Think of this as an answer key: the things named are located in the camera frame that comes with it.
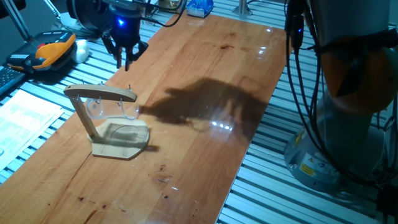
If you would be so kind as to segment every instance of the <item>orange part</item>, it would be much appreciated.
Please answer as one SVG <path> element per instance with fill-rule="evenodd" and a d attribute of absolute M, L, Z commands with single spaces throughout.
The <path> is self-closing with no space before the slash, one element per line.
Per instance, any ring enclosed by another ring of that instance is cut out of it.
<path fill-rule="evenodd" d="M 33 66 L 34 69 L 46 68 L 60 58 L 75 42 L 76 36 L 72 36 L 65 43 L 47 44 L 36 51 L 36 58 L 46 59 L 42 65 Z"/>

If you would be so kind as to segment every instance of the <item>metal bracket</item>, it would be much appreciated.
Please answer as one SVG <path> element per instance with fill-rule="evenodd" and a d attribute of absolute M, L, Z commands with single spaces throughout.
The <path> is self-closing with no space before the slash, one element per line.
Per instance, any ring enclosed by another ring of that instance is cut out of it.
<path fill-rule="evenodd" d="M 239 6 L 232 10 L 232 12 L 240 16 L 253 15 L 253 12 L 248 8 L 246 0 L 239 0 Z"/>

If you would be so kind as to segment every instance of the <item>warning label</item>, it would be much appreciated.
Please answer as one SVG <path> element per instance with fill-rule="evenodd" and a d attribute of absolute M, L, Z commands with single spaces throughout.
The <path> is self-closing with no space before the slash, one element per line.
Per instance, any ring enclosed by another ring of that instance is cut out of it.
<path fill-rule="evenodd" d="M 310 175 L 311 177 L 313 176 L 313 173 L 315 172 L 314 169 L 311 169 L 309 166 L 305 165 L 304 163 L 301 164 L 300 170 L 303 171 L 304 173 Z"/>
<path fill-rule="evenodd" d="M 324 163 L 322 160 L 306 153 L 300 165 L 300 170 L 315 179 L 325 182 L 335 182 L 338 178 L 338 173 L 330 164 Z"/>

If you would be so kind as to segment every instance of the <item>scratch mark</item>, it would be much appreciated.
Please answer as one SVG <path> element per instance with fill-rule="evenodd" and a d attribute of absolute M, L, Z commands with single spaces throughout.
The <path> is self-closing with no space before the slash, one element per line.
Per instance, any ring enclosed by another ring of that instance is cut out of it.
<path fill-rule="evenodd" d="M 97 212 L 97 210 L 94 210 L 93 212 L 90 213 L 90 215 L 87 217 L 86 221 L 84 222 L 84 224 L 87 224 L 88 221 L 94 216 L 94 214 Z"/>
<path fill-rule="evenodd" d="M 160 182 L 163 182 L 163 183 L 165 183 L 165 184 L 168 184 L 166 181 L 160 180 L 160 179 L 158 179 L 158 178 L 155 178 L 155 180 L 158 180 L 158 181 L 160 181 Z"/>

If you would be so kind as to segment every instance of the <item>wooden table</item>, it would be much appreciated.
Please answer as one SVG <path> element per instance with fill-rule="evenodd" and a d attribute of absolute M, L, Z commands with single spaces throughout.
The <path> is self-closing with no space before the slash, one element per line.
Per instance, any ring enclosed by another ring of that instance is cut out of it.
<path fill-rule="evenodd" d="M 107 82 L 138 94 L 149 147 L 93 157 L 74 114 L 0 186 L 0 223 L 214 223 L 284 65 L 280 29 L 183 16 Z"/>

